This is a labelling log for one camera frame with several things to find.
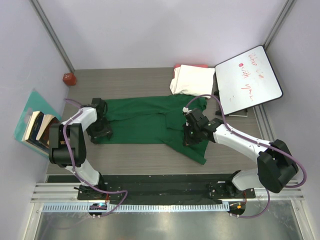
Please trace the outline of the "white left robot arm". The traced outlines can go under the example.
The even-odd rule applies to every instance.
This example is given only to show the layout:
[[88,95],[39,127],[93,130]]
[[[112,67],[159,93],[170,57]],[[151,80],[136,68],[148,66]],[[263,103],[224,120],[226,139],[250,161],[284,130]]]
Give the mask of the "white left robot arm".
[[105,181],[100,172],[87,160],[84,132],[90,141],[97,143],[99,138],[109,140],[113,136],[110,122],[106,118],[108,104],[101,98],[93,98],[90,104],[80,104],[72,99],[78,111],[62,123],[54,123],[49,129],[49,161],[71,172],[80,186],[80,194],[97,200],[107,194]]

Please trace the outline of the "green t shirt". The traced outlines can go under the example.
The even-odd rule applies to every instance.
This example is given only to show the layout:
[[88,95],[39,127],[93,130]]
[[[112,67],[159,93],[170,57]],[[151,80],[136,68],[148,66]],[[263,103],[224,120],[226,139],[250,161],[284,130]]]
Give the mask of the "green t shirt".
[[204,165],[208,141],[184,146],[183,107],[204,111],[207,101],[190,95],[150,96],[106,100],[105,117],[111,137],[98,137],[95,144],[165,144],[191,160]]

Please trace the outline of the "folded white t shirt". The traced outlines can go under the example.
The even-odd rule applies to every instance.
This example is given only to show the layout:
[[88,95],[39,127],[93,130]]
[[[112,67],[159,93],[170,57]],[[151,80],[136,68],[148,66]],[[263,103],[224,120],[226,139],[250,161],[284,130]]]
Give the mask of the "folded white t shirt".
[[173,95],[211,95],[215,68],[182,64],[173,70],[169,89]]

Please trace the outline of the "white dry-erase board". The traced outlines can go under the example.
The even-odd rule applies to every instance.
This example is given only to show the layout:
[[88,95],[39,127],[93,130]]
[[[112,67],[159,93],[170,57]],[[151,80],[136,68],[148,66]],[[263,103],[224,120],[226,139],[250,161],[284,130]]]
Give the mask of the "white dry-erase board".
[[280,99],[284,94],[262,45],[216,65],[215,77],[225,116]]

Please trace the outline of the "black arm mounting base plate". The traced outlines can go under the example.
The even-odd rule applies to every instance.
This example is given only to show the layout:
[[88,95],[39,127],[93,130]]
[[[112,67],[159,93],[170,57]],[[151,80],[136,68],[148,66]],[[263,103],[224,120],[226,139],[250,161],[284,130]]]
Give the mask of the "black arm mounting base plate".
[[182,205],[202,204],[220,199],[254,199],[253,188],[244,191],[231,185],[232,174],[104,175],[101,193],[83,186],[73,175],[50,175],[48,183],[74,183],[78,200],[109,200],[118,203],[127,190],[125,204]]

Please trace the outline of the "red cube block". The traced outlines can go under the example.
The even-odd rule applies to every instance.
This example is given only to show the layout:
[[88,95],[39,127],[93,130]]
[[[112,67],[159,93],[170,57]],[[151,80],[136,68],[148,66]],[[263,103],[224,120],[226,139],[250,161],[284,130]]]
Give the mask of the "red cube block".
[[72,72],[69,72],[63,75],[62,81],[67,86],[74,86],[77,83],[77,78]]

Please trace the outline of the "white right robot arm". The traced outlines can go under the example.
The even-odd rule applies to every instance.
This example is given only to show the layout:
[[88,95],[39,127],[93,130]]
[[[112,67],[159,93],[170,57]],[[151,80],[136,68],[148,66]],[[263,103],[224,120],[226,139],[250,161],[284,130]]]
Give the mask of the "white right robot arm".
[[245,190],[262,187],[277,194],[298,173],[298,165],[290,158],[291,153],[283,141],[269,142],[237,132],[219,118],[209,120],[198,108],[184,107],[182,112],[186,118],[183,125],[185,146],[210,141],[234,149],[256,164],[251,170],[235,171],[225,181],[230,197],[236,198]]

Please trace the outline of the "teal plastic folder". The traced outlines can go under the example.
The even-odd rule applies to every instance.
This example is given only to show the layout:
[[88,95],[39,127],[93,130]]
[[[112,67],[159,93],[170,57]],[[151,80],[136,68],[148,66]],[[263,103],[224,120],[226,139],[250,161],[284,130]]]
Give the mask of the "teal plastic folder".
[[42,111],[44,114],[52,114],[58,120],[61,120],[62,117],[35,89],[31,92],[14,130],[14,138],[32,149],[31,145],[22,141],[23,134],[27,129],[27,118],[31,117],[31,111]]

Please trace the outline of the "stack of books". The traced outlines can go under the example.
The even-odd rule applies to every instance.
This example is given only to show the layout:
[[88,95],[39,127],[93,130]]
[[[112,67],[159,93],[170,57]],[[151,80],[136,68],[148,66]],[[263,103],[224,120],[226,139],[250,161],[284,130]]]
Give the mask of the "stack of books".
[[52,114],[34,111],[30,116],[21,141],[39,153],[49,155],[49,135],[52,124],[60,121]]

